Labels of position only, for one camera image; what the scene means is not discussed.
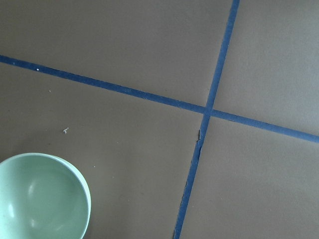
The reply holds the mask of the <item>green bowl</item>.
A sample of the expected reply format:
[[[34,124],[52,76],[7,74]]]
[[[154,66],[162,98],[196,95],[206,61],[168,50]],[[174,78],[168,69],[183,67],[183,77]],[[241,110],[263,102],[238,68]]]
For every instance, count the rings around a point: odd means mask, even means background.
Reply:
[[[88,184],[70,162],[43,153],[1,162],[2,239],[82,239],[90,214]]]

